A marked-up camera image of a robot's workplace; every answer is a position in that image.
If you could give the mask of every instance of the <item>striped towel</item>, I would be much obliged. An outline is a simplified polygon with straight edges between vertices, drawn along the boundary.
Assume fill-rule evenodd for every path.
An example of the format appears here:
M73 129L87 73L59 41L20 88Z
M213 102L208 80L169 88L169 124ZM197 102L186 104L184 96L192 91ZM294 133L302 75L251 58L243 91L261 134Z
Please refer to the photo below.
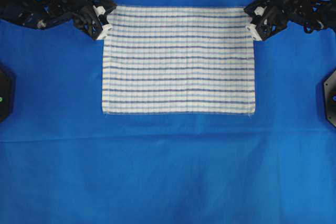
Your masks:
M253 41L242 8L118 6L108 20L104 113L254 113Z

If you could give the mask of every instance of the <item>blue fabric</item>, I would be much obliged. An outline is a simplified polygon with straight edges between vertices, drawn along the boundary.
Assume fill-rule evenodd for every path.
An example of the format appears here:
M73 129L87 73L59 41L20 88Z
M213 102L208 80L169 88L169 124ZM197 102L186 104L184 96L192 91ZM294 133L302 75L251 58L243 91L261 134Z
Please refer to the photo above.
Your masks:
M250 118L103 115L103 44L71 23L42 32L1 22L0 49L17 78L0 124L0 223L336 222L336 129L321 87L336 67L332 31L290 24L255 43Z

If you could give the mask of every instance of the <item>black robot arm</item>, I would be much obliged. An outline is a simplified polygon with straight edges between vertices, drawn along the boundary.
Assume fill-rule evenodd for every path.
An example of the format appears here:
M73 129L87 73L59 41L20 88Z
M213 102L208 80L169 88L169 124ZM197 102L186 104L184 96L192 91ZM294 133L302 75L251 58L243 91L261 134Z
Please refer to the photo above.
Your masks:
M335 0L256 0L245 8L252 18L246 27L254 40L266 40L287 28L292 21L307 34L336 30Z
M0 0L0 18L32 29L45 30L73 20L92 39L104 39L111 25L112 0Z

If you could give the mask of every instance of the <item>blue backdrop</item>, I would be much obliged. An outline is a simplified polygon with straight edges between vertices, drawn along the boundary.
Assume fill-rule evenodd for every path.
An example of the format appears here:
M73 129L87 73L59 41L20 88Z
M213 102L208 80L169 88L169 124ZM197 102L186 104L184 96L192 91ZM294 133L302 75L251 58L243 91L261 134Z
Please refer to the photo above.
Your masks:
M289 24L255 43L251 117L103 115L102 50L72 23L0 23L0 62L16 74L0 124L0 223L336 222L336 129L321 86L336 68L332 31Z

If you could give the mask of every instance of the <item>table surface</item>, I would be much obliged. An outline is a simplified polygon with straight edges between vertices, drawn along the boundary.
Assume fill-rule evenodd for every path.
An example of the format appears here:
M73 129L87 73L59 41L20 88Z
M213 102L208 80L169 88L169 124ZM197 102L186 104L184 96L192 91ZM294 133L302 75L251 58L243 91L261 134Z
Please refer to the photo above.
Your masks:
M114 0L245 6L253 0ZM255 115L102 114L102 41L72 23L0 23L16 75L0 124L0 223L335 223L335 34L290 23L255 43Z

